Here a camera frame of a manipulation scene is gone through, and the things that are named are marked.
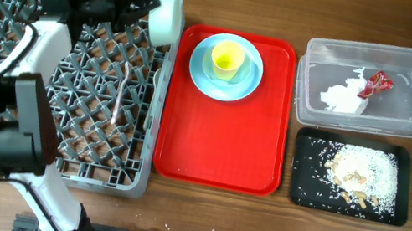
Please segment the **white plastic spoon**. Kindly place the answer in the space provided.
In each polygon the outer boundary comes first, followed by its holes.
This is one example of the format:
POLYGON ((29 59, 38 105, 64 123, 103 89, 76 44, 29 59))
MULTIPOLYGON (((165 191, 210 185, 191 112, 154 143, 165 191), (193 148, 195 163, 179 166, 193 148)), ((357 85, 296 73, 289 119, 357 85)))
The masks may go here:
POLYGON ((161 75, 161 70, 162 69, 158 69, 156 70, 155 74, 153 75, 153 94, 152 94, 152 98, 151 98, 151 102, 149 103, 149 108, 147 108, 147 115, 145 117, 145 120, 143 122, 143 130, 146 131, 147 128, 150 125, 150 121, 151 121, 151 113, 152 113, 152 109, 153 109, 153 104, 155 103, 155 100, 157 98, 157 90, 158 90, 158 84, 159 84, 159 80, 160 80, 160 75, 161 75))

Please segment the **white plastic fork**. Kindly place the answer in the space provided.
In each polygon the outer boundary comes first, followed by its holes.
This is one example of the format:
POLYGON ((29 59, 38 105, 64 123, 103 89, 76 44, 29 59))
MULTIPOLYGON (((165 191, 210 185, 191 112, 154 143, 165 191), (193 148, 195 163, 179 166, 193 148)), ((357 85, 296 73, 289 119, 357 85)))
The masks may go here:
POLYGON ((120 109, 120 105, 121 105, 122 91, 123 91, 123 89, 126 85, 126 82, 130 78, 131 67, 132 66, 131 66, 130 62, 125 63, 124 77, 123 77, 122 81, 120 82, 120 84, 118 86, 118 91, 117 91, 117 96, 116 96, 116 105, 114 105, 114 110, 113 110, 111 118, 110 118, 110 123, 112 125, 115 125, 115 123, 116 123, 116 118, 118 116, 118 110, 120 109))

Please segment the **yellow plastic cup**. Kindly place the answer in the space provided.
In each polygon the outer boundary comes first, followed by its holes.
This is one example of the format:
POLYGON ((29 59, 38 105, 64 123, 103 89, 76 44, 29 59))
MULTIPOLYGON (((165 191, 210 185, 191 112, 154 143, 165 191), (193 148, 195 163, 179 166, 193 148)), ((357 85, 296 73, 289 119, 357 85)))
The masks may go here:
POLYGON ((245 62, 245 49, 235 41, 223 41, 213 46, 211 61, 214 74, 221 80, 231 80, 245 62))

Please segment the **light blue plate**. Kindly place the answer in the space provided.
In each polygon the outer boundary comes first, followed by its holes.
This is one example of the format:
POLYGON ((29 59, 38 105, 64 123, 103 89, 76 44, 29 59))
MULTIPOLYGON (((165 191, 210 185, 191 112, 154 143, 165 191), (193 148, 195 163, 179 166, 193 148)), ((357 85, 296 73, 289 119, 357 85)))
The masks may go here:
POLYGON ((241 100, 242 98, 250 95, 255 89, 257 89, 263 75, 263 62, 260 53, 256 47, 249 42, 249 40, 240 37, 239 35, 234 35, 230 33, 218 33, 213 36, 209 36, 204 39, 201 43, 197 44, 195 50, 191 54, 191 59, 189 62, 189 71, 191 79, 193 80, 196 87, 201 90, 202 93, 206 94, 210 98, 219 101, 235 101, 241 100), (251 69, 249 83, 245 85, 241 90, 216 90, 211 85, 208 85, 204 81, 204 76, 202 73, 202 59, 204 50, 210 45, 217 44, 223 41, 235 41, 243 46, 250 57, 251 69))

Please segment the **white napkin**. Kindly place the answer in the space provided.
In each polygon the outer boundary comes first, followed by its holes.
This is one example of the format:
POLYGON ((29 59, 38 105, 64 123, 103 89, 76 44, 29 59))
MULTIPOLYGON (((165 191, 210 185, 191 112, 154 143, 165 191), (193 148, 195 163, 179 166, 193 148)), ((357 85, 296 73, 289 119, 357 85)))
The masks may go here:
POLYGON ((353 73, 356 77, 347 78, 344 85, 330 86, 320 94, 320 101, 326 104, 326 110, 361 115, 367 108, 368 100, 358 96, 366 88, 367 80, 364 77, 365 68, 356 68, 353 73))

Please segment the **red snack wrapper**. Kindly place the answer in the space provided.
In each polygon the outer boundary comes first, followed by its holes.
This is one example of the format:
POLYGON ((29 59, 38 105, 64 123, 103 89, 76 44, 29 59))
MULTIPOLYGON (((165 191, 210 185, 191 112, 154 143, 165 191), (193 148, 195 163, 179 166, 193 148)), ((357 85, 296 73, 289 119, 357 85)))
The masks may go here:
POLYGON ((361 99, 367 99, 376 93, 382 91, 391 90, 394 87, 394 82, 386 75, 385 72, 379 70, 373 74, 365 84, 362 91, 357 93, 357 96, 361 99))

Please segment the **rice and food scraps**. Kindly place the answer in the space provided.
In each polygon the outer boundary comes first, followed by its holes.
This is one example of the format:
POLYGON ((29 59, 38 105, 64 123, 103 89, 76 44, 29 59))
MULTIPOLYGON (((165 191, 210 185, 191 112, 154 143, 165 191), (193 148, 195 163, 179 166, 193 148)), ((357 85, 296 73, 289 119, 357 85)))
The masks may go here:
POLYGON ((318 140, 319 162, 311 178, 323 183, 327 198, 341 199, 351 209, 394 215, 398 187, 398 161, 392 153, 318 140))

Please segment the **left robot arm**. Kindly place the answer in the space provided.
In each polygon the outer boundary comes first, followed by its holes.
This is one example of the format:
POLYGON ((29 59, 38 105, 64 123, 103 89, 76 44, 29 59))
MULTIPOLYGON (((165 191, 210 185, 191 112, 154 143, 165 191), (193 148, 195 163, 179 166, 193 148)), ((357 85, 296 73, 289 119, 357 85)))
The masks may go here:
POLYGON ((39 231, 95 231, 56 166, 57 127, 46 85, 85 25, 123 31, 162 7, 161 0, 35 0, 25 35, 0 63, 0 182, 33 209, 39 231))

